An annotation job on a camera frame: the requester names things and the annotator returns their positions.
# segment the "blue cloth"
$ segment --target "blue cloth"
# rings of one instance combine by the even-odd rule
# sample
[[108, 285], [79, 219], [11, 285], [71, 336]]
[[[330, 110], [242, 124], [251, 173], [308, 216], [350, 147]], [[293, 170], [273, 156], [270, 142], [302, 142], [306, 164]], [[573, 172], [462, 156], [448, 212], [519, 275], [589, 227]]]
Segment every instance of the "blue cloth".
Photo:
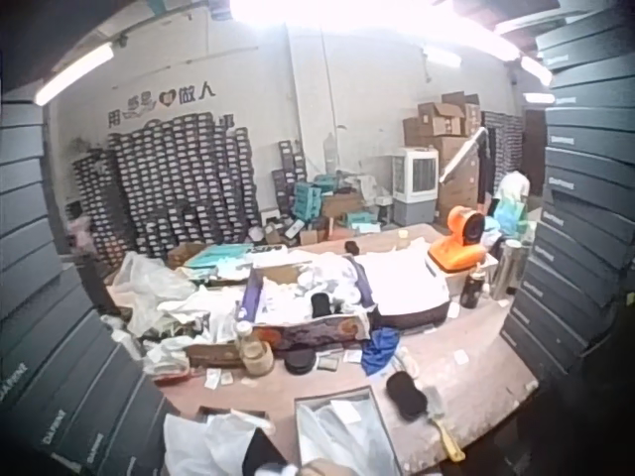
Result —
[[373, 375], [388, 365], [399, 345], [399, 331], [389, 327], [373, 330], [361, 354], [361, 367]]

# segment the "wooden counter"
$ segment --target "wooden counter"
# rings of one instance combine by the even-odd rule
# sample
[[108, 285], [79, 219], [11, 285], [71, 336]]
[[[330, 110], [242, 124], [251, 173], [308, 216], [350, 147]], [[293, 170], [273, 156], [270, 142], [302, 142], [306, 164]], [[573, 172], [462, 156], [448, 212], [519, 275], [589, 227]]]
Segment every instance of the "wooden counter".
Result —
[[[439, 233], [428, 225], [409, 227], [410, 237], [434, 240]], [[356, 238], [363, 252], [389, 251], [397, 231]], [[343, 252], [343, 242], [304, 247], [312, 252]], [[444, 419], [458, 443], [466, 447], [506, 418], [531, 392], [534, 376], [498, 335], [509, 306], [482, 299], [474, 310], [461, 309], [459, 317], [432, 333], [404, 336], [402, 343], [420, 366], [420, 379], [435, 385], [444, 399]], [[464, 350], [469, 362], [457, 365], [456, 350]], [[399, 418], [385, 394], [389, 374], [367, 378], [360, 365], [340, 362], [337, 372], [315, 370], [293, 376], [281, 361], [256, 386], [240, 383], [242, 371], [232, 371], [234, 384], [215, 391], [203, 386], [204, 377], [163, 389], [183, 414], [193, 416], [200, 406], [260, 410], [269, 413], [276, 426], [273, 442], [292, 462], [299, 462], [294, 399], [372, 386], [399, 461], [406, 474], [415, 473], [445, 459], [439, 433], [423, 419], [406, 423]]]

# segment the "fluorescent light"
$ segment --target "fluorescent light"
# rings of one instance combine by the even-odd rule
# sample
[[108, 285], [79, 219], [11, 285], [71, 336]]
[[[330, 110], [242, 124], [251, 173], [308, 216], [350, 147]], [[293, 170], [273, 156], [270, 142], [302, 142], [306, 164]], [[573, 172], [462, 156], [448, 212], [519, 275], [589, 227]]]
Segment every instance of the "fluorescent light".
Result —
[[82, 76], [108, 60], [111, 60], [113, 57], [114, 53], [112, 52], [112, 45], [110, 43], [106, 43], [87, 55], [84, 55], [58, 73], [38, 91], [35, 99], [36, 104], [44, 106]]
[[547, 92], [526, 92], [523, 96], [527, 102], [532, 104], [553, 104], [556, 102], [556, 96]]
[[523, 57], [520, 60], [520, 66], [527, 72], [536, 76], [544, 85], [549, 86], [551, 84], [554, 75], [539, 62], [534, 61], [529, 57]]
[[431, 62], [436, 62], [449, 67], [460, 67], [460, 56], [452, 52], [436, 47], [424, 47], [424, 53]]

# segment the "white wall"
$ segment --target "white wall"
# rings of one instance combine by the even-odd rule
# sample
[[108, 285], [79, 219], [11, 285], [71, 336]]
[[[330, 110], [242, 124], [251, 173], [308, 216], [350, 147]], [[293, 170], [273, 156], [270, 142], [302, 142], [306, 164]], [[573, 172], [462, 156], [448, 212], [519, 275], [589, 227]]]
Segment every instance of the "white wall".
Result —
[[[173, 18], [133, 33], [115, 59], [65, 91], [52, 105], [57, 113], [54, 160], [63, 171], [73, 156], [68, 142], [81, 137], [105, 144], [109, 132], [128, 132], [151, 119], [193, 111], [233, 113], [250, 129], [261, 207], [275, 203], [270, 171], [280, 167], [277, 142], [302, 139], [310, 177], [321, 173], [323, 141], [337, 138], [340, 167], [377, 176], [389, 186], [384, 157], [403, 146], [402, 120], [417, 104], [444, 92], [478, 93], [482, 108], [516, 114], [506, 68], [477, 51], [458, 52], [461, 69], [429, 65], [426, 82], [421, 49], [385, 32], [326, 35], [298, 28], [253, 29], [212, 22], [206, 10]], [[108, 129], [108, 111], [127, 108], [128, 98], [207, 80], [216, 96], [191, 104], [157, 105], [141, 119]], [[59, 196], [76, 197], [69, 178]]]

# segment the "wooden handle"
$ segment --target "wooden handle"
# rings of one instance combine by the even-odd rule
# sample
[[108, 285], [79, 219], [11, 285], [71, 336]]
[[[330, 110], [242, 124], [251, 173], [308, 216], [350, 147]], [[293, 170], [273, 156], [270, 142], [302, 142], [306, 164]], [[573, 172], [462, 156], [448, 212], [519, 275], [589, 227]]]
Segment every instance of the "wooden handle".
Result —
[[447, 457], [454, 462], [459, 463], [463, 459], [465, 459], [465, 453], [460, 449], [454, 438], [447, 432], [443, 423], [436, 418], [430, 418], [431, 422], [434, 423], [439, 429], [439, 433], [441, 434], [441, 443], [445, 448], [445, 452], [447, 453]]

